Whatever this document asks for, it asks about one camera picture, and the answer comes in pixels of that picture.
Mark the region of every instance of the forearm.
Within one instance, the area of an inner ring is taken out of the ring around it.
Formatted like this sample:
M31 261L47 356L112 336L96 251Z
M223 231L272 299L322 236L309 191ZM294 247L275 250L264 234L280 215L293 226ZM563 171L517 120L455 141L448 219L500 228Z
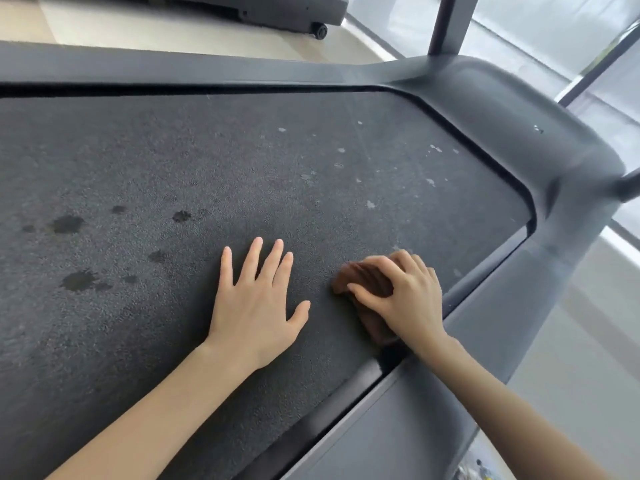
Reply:
M49 478L154 479L251 371L198 347L153 391Z
M464 405L518 480L603 480L608 475L578 446L450 339L424 355Z

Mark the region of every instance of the right hand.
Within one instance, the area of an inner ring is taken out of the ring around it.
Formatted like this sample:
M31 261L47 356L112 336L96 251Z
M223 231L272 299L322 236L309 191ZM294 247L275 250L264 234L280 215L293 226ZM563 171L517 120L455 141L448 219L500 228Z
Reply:
M380 298L356 283L348 284L357 300L377 312L405 344L428 365L450 338L442 325L442 290L436 272L420 256L405 250L395 252L405 271L386 256L370 256L364 262L376 266L389 278L394 292Z

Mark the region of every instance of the left hand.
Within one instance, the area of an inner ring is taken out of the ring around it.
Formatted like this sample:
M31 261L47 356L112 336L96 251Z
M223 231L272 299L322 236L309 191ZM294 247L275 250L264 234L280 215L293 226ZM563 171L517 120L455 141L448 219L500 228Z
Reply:
M284 243L278 239L256 278L262 238L256 237L234 285L231 249L222 252L220 284L209 336L204 347L238 358L251 374L267 366L289 348L308 320L311 302L298 305L286 316L287 288L293 265L288 252L280 263Z

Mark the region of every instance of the finger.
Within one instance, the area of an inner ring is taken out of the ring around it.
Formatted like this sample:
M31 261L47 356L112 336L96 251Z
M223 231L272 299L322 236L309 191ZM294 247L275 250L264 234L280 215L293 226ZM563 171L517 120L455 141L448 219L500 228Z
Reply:
M379 315L382 314L382 311L385 307L385 298L380 298L379 296L370 293L364 288L364 286L357 285L356 283L349 283L347 285L347 288L364 306L372 309Z
M438 277L436 275L436 270L432 267L428 267L427 269L429 270L429 275L430 277L432 277L433 281L435 281L436 284L440 286L440 281L438 280Z
M275 288L287 291L289 287L289 277L291 276L291 268L293 266L293 253L289 251L284 255L282 263L276 271L276 275L273 279L273 286Z
M411 257L411 254L404 249L391 254L391 258L397 259L407 273L416 274L420 272L420 268L418 268L418 265Z
M255 281L255 274L258 271L258 259L260 259L260 250L262 249L262 238L256 237L251 247L249 248L249 252L244 259L244 264L242 266L242 271L240 272L240 278L238 279L238 283L240 282L252 282Z
M422 258L420 256L418 256L417 254L412 254L411 257L413 258L415 263L418 265L418 267L420 268L420 271L423 274L429 274L429 270L427 268L427 265L424 263L424 261L422 260Z
M218 289L231 288L234 285L234 268L232 263L231 248L225 247L220 261L220 282Z
M308 300L303 301L296 307L296 311L293 312L293 315L287 322L293 328L296 337L300 333L300 330L302 330L302 327L304 327L305 323L307 323L307 320L309 320L310 308L311 302Z
M397 283L398 280L404 277L404 271L386 256L369 256L365 258L363 262L377 267L392 283Z
M267 259L264 260L259 278L264 279L268 283L273 282L273 277L278 270L278 265L280 265L280 258L282 257L283 249L284 242L282 239L276 239L276 242L273 244L273 249L267 256Z

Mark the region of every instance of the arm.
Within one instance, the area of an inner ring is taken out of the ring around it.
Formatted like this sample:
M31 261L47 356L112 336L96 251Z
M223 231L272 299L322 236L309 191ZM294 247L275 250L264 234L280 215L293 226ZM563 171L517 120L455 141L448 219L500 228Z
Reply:
M442 291L433 268L417 255L398 251L404 270L387 257L365 261L393 283L394 293L379 298L363 287L349 290L379 313L455 394L489 437L518 480L605 480L609 476L578 446L539 416L448 336L442 325Z
M50 480L156 478L236 387L292 345L310 303L300 303L287 321L293 254L280 263L283 247L277 240L256 278L262 248L256 238L235 286L231 249L225 248L208 338Z

